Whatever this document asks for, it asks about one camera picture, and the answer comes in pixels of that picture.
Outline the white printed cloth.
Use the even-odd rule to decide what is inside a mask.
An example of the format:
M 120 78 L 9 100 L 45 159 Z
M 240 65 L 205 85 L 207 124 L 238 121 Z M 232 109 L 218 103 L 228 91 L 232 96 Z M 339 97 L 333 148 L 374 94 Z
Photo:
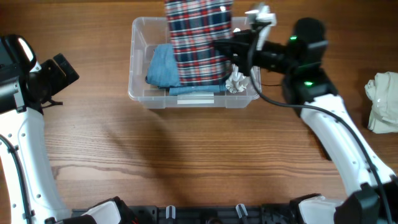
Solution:
M 250 82 L 250 78 L 239 72 L 238 66 L 233 64 L 231 75 L 225 81 L 225 87 L 230 93 L 241 93 L 247 89 Z

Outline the plaid flannel cloth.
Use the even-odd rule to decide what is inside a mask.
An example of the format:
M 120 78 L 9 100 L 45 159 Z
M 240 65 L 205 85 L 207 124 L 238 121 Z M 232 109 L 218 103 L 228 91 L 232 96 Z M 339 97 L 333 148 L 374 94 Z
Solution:
M 166 0 L 170 42 L 183 86 L 219 85 L 231 73 L 231 62 L 213 46 L 229 39 L 231 0 Z

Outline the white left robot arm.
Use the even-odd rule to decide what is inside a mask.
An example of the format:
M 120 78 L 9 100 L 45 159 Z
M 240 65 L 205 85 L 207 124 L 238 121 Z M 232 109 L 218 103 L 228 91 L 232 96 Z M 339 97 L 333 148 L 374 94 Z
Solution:
M 72 217 L 57 190 L 44 139 L 44 108 L 54 95 L 79 79 L 58 54 L 37 61 L 21 35 L 1 37 L 1 163 L 12 223 L 121 223 L 115 198 Z

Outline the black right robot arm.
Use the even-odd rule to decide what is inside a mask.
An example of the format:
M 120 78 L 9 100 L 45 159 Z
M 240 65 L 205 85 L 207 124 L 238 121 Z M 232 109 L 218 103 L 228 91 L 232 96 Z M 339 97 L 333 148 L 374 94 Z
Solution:
M 281 73 L 284 102 L 315 133 L 345 187 L 344 201 L 320 194 L 290 202 L 294 223 L 396 223 L 397 176 L 373 152 L 350 118 L 342 97 L 322 69 L 328 42 L 323 24 L 299 19 L 285 45 L 262 39 L 270 22 L 254 21 L 213 46 L 245 76 L 252 68 Z

